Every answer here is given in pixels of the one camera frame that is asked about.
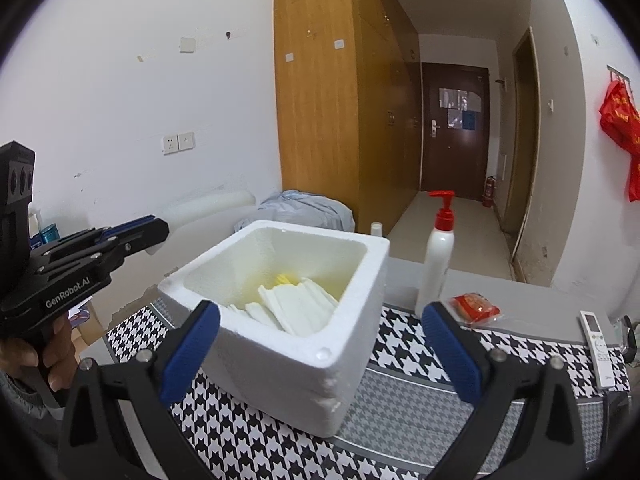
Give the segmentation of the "person's left hand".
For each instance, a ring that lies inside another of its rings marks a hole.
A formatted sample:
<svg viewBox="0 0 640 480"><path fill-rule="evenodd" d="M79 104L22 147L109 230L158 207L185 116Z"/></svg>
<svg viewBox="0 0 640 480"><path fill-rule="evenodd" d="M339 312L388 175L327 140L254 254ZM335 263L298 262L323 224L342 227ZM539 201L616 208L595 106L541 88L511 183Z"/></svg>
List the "person's left hand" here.
<svg viewBox="0 0 640 480"><path fill-rule="evenodd" d="M54 391L70 388L77 361L72 341L72 326L66 314L57 318L52 325L52 337L41 353L24 340L17 338L1 341L1 370L6 374L21 378L26 367L37 367L40 358L49 371L47 382Z"/></svg>

